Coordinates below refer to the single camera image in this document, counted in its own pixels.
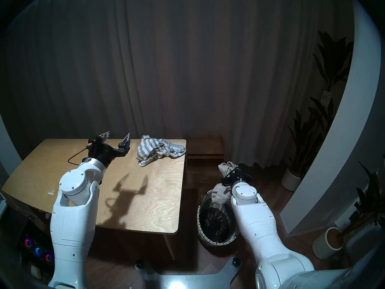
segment black cable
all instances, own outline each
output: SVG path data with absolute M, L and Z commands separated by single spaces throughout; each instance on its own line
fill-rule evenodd
M 85 147 L 82 151 L 76 153 L 74 156 L 71 156 L 67 161 L 68 161 L 70 164 L 72 164 L 72 165 L 76 165 L 76 166 L 80 165 L 79 163 L 72 163 L 72 162 L 70 162 L 70 160 L 73 159 L 75 156 L 77 156 L 79 153 L 82 153 L 82 152 L 83 152 L 84 150 L 86 150 L 86 149 L 87 149 L 87 147 Z
M 230 175 L 231 172 L 234 172 L 236 168 L 238 168 L 238 166 L 235 166 L 234 169 L 232 169 L 230 172 L 228 172 L 228 173 L 226 174 L 225 178 L 226 178 L 228 175 Z

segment laundry basket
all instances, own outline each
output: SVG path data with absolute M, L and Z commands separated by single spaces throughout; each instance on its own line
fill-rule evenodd
M 228 204 L 216 204 L 211 201 L 209 190 L 198 206 L 198 238 L 207 246 L 227 245 L 239 234 L 239 228 L 231 207 Z

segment wooden nightstand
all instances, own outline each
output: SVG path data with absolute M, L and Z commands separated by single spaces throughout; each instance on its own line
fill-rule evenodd
M 186 180 L 192 183 L 220 183 L 218 165 L 224 161 L 221 136 L 186 138 Z

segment screw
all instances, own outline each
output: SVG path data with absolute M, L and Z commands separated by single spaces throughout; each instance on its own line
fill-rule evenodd
M 135 265 L 136 265 L 137 268 L 142 269 L 143 266 L 144 266 L 144 263 L 143 263 L 142 260 L 137 260 Z
M 234 267 L 238 267 L 239 265 L 241 265 L 241 260 L 239 258 L 234 258 L 233 265 Z

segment table top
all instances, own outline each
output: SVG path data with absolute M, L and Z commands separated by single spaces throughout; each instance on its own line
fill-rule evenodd
M 168 141 L 186 146 L 186 140 Z M 120 142 L 106 141 L 115 148 Z M 164 157 L 140 167 L 136 159 L 139 143 L 140 140 L 131 139 L 128 154 L 116 158 L 107 168 L 100 185 L 96 224 L 131 231 L 176 233 L 184 155 Z M 44 140 L 16 168 L 2 190 L 32 207 L 52 213 L 60 178 L 76 167 L 67 160 L 86 144 L 86 139 Z M 87 152 L 83 151 L 71 161 L 80 163 Z

